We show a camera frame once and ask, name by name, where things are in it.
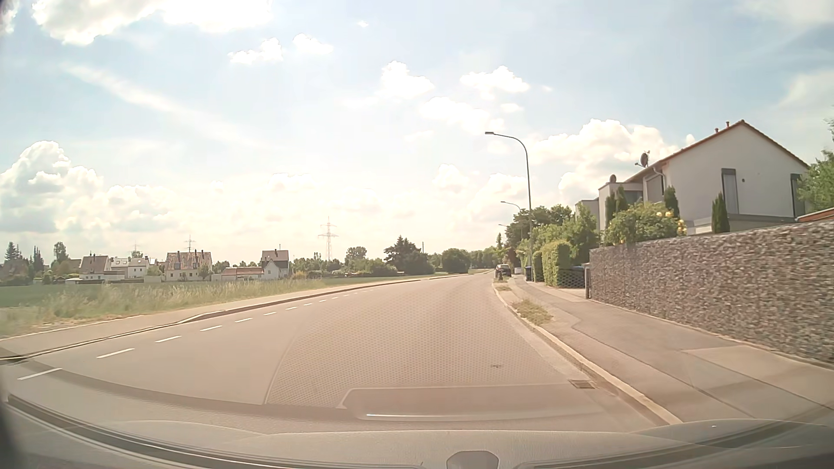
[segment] window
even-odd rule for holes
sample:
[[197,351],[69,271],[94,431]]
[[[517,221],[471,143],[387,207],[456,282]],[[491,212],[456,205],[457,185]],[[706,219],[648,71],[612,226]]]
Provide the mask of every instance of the window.
[[738,211],[738,186],[736,185],[736,170],[729,168],[721,169],[721,191],[724,193],[724,203],[727,206],[728,214],[737,214]]
[[799,174],[791,174],[791,200],[794,218],[805,214],[805,202],[799,198]]

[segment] hedge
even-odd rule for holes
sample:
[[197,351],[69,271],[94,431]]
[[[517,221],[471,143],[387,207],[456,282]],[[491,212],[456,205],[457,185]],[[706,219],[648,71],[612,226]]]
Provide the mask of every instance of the hedge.
[[541,263],[544,281],[550,286],[563,286],[560,270],[570,268],[570,243],[556,240],[541,247]]

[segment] red roof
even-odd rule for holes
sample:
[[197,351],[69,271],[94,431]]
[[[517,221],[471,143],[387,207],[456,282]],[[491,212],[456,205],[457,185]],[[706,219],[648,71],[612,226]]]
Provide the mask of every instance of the red roof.
[[736,127],[741,127],[741,126],[747,127],[748,129],[752,130],[753,132],[756,132],[756,133],[757,133],[757,134],[759,134],[762,138],[764,138],[765,140],[767,140],[768,142],[770,142],[771,144],[775,145],[777,148],[779,148],[780,150],[782,150],[782,151],[785,153],[785,155],[787,155],[787,156],[789,156],[789,157],[791,157],[791,158],[795,159],[795,160],[796,160],[796,161],[798,161],[798,162],[799,162],[802,166],[804,166],[804,167],[806,167],[806,168],[808,167],[808,163],[806,163],[806,162],[802,161],[802,160],[801,160],[798,156],[796,156],[796,155],[794,155],[793,153],[791,153],[790,151],[788,151],[788,149],[786,149],[785,147],[783,147],[783,146],[779,145],[779,144],[778,144],[778,143],[777,143],[774,139],[771,139],[771,138],[770,138],[770,137],[768,137],[767,135],[764,135],[764,133],[763,133],[762,131],[760,131],[759,129],[757,129],[757,128],[753,127],[752,125],[750,125],[750,124],[748,124],[747,122],[745,122],[745,121],[744,121],[744,119],[742,119],[742,120],[740,120],[740,121],[736,122],[736,123],[735,123],[735,124],[733,124],[733,125],[727,126],[727,127],[723,128],[723,129],[719,129],[719,130],[718,130],[718,132],[715,132],[714,134],[710,135],[709,137],[706,137],[706,138],[704,138],[704,139],[698,140],[697,142],[693,143],[692,145],[689,145],[688,147],[684,147],[684,148],[682,148],[682,149],[679,149],[679,150],[678,150],[678,151],[676,151],[675,153],[670,154],[669,156],[667,156],[667,157],[665,157],[665,158],[658,159],[658,160],[657,160],[657,161],[655,161],[654,163],[652,163],[652,164],[648,165],[647,167],[643,168],[643,169],[642,169],[639,173],[637,173],[637,174],[635,174],[635,175],[631,176],[630,178],[626,179],[624,182],[626,182],[626,183],[633,183],[633,182],[639,181],[639,180],[641,180],[641,179],[642,179],[642,177],[643,177],[644,175],[646,175],[646,174],[648,174],[650,171],[652,171],[652,168],[653,168],[653,167],[656,167],[656,166],[657,166],[657,165],[659,165],[659,164],[663,164],[663,163],[665,163],[666,161],[669,161],[670,159],[675,158],[676,156],[680,156],[680,155],[682,155],[682,154],[686,153],[687,151],[689,151],[689,150],[691,150],[691,149],[695,148],[696,146],[698,146],[698,145],[700,145],[700,144],[703,144],[704,142],[706,142],[706,141],[708,141],[708,140],[714,139],[715,137],[718,137],[719,135],[724,134],[727,130],[734,129],[734,128],[736,128]]

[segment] power line tower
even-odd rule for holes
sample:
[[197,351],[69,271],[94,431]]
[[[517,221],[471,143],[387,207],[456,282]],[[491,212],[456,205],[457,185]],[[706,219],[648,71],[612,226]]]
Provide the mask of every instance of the power line tower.
[[339,235],[336,234],[336,233],[331,233],[330,232],[331,228],[336,227],[335,224],[330,223],[330,217],[327,217],[327,224],[322,224],[320,226],[322,228],[325,228],[325,227],[327,228],[327,233],[320,234],[319,236],[323,236],[327,239],[327,261],[330,262],[330,258],[333,257],[333,243],[331,243],[331,240],[333,238],[335,238],[336,236],[339,236]]
[[191,235],[188,235],[188,240],[183,241],[184,243],[188,243],[188,252],[191,252],[191,244],[196,243],[197,241],[191,239]]

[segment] street lamp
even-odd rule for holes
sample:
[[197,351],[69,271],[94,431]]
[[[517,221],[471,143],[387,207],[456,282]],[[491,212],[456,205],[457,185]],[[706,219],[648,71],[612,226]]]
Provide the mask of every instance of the street lamp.
[[530,221],[530,234],[528,235],[528,237],[530,238],[530,253],[528,254],[528,256],[530,257],[530,279],[535,280],[535,278],[533,278],[533,276],[532,276],[533,275],[533,196],[530,193],[530,156],[527,154],[527,147],[525,147],[524,142],[522,142],[521,140],[518,140],[516,137],[510,136],[510,135],[496,134],[495,132],[490,132],[490,131],[484,132],[484,134],[495,135],[497,137],[504,137],[506,139],[513,139],[516,142],[520,143],[521,148],[524,149],[524,159],[525,159],[525,163],[527,164],[527,206],[529,207],[529,212],[527,213],[527,219]]

